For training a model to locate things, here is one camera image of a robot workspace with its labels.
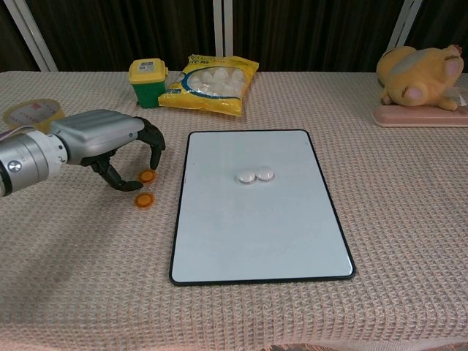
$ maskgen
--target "black robotic finger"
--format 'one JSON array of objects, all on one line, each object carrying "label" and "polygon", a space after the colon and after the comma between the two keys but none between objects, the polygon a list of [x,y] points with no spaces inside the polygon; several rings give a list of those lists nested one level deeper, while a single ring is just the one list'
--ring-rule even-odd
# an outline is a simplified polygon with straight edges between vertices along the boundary
[{"label": "black robotic finger", "polygon": [[150,167],[152,170],[155,170],[158,167],[159,160],[161,159],[161,153],[166,149],[166,144],[162,133],[157,129],[153,124],[148,120],[139,118],[143,121],[145,127],[138,132],[137,140],[143,141],[144,143],[150,145],[151,148],[151,158],[150,158]]},{"label": "black robotic finger", "polygon": [[116,153],[115,150],[105,154],[86,157],[81,160],[80,165],[91,166],[94,172],[100,174],[102,178],[114,189],[122,192],[132,192],[143,187],[139,181],[124,181],[117,170],[110,164],[110,157]]}]

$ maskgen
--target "packing tape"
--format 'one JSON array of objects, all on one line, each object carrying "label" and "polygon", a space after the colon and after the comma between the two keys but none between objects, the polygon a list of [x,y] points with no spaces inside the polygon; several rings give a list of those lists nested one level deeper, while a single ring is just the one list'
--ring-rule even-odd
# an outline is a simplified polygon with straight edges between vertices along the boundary
[{"label": "packing tape", "polygon": [[65,117],[60,104],[51,99],[37,99],[23,102],[9,108],[3,120],[10,129],[21,126],[33,126],[48,134],[50,123]]}]

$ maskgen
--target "waffle-textured tablecloth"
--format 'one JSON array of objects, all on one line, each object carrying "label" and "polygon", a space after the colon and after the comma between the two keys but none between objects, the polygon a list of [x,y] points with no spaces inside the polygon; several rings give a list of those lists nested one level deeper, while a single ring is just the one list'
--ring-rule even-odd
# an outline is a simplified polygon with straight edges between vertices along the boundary
[{"label": "waffle-textured tablecloth", "polygon": [[[468,76],[459,84],[468,88]],[[134,192],[71,165],[0,199],[0,349],[422,350],[467,341],[468,128],[378,127],[380,92],[372,73],[259,72],[236,118],[141,109],[125,72],[1,73],[2,112],[35,98],[59,101],[67,115],[117,110],[159,127],[167,150],[144,189],[157,198],[146,211]],[[355,277],[172,285],[189,133],[291,128],[312,137]],[[149,156],[134,142],[113,164],[134,179]]]}]

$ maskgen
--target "yellow lid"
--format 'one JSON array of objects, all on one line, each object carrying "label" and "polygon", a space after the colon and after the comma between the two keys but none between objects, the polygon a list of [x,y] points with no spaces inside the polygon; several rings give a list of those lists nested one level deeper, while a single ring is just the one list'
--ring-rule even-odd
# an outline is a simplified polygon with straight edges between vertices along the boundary
[{"label": "yellow lid", "polygon": [[129,69],[129,81],[131,84],[163,82],[167,74],[164,61],[159,58],[144,58],[133,61]]}]

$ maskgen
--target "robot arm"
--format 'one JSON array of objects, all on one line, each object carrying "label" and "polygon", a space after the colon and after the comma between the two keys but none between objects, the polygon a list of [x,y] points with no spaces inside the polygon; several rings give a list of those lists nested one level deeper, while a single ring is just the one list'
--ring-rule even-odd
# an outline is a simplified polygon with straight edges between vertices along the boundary
[{"label": "robot arm", "polygon": [[162,133],[144,118],[109,110],[53,121],[49,135],[33,130],[0,138],[0,196],[55,176],[63,163],[91,166],[114,189],[139,189],[139,181],[122,180],[110,164],[117,149],[134,140],[150,145],[150,167],[156,169],[165,150]]}]

